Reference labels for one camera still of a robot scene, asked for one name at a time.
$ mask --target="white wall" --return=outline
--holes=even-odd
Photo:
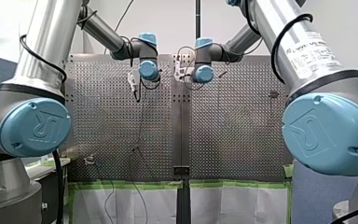
[[[36,0],[0,0],[0,57],[16,62],[21,47],[18,38],[28,30]],[[90,6],[113,28],[130,0],[90,0]],[[237,7],[225,0],[201,0],[201,34],[225,43],[246,23]],[[338,58],[358,68],[358,0],[308,0],[320,31]],[[118,33],[128,37],[152,32],[158,37],[159,53],[174,53],[195,42],[194,0],[134,0]],[[104,47],[76,29],[72,52],[103,53]],[[254,54],[269,55],[265,46]]]
[[[358,0],[308,0],[303,8],[339,60],[358,68]]]
[[[0,0],[0,58],[17,62],[21,46],[19,38],[28,32],[37,0]],[[83,52],[82,34],[74,38],[72,52]]]

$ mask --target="warning sticker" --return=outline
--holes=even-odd
[[[307,35],[306,40],[298,42],[286,51],[299,77],[310,77],[322,67],[341,66],[319,33],[307,32]]]

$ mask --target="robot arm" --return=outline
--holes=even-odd
[[[305,1],[227,2],[241,9],[253,29],[245,26],[222,48],[199,39],[193,81],[212,80],[212,61],[239,60],[258,39],[257,31],[290,91],[282,119],[288,149],[316,172],[358,175],[358,70],[345,68],[313,29],[311,16],[301,13]]]
[[[1,83],[0,161],[47,155],[69,133],[71,119],[62,95],[62,83],[66,80],[63,69],[78,21],[87,18],[79,25],[110,49],[114,59],[140,58],[141,77],[158,81],[156,37],[141,34],[127,43],[87,3],[37,2],[26,45],[53,66],[23,50],[14,77]]]
[[[90,7],[82,7],[79,21],[83,21],[78,23],[82,29],[110,50],[113,59],[139,58],[141,77],[149,81],[159,80],[157,39],[155,35],[143,33],[138,38],[130,40],[130,43],[125,42]]]

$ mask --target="metal bracket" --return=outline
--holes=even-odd
[[[173,62],[175,63],[174,77],[176,81],[191,82],[191,75],[194,67],[190,65],[196,60],[194,54],[173,54]]]
[[[190,166],[173,166],[174,175],[190,175]]]

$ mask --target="metal frame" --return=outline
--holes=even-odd
[[[66,106],[70,111],[74,111],[74,102],[76,100],[76,95],[74,94],[74,86],[76,84],[75,77],[75,62],[89,62],[90,60],[96,62],[112,62],[112,59],[108,55],[71,55],[69,57],[69,63],[67,64],[66,71],[68,73],[68,80],[66,82]],[[171,102],[171,137],[172,137],[172,178],[158,179],[160,180],[181,180],[183,181],[183,187],[178,190],[177,194],[177,223],[178,224],[188,224],[191,222],[191,208],[190,208],[190,186],[189,180],[194,177],[191,176],[191,158],[190,158],[190,141],[191,141],[191,125],[192,125],[192,113],[194,100],[193,96],[196,94],[193,91],[190,91],[185,85],[191,85],[183,81],[177,81],[174,76],[175,60],[173,55],[159,55],[158,61],[172,63],[172,71],[170,78],[170,102]],[[244,57],[243,62],[247,63],[269,63],[269,57]],[[215,64],[217,72],[219,71],[219,63]],[[74,146],[74,132],[71,131],[68,137],[68,143],[66,148],[66,154],[70,158],[78,158],[77,162],[83,162],[82,158],[79,158],[79,154],[76,151],[76,146]],[[292,156],[287,150],[283,151],[284,163],[291,163]],[[247,176],[246,179],[261,180],[261,181],[283,181],[283,167],[282,167],[282,177],[277,176],[266,176],[266,178],[260,178],[260,176]],[[219,176],[211,176],[208,178],[219,178]],[[151,178],[134,178],[136,181],[156,181],[156,179]]]

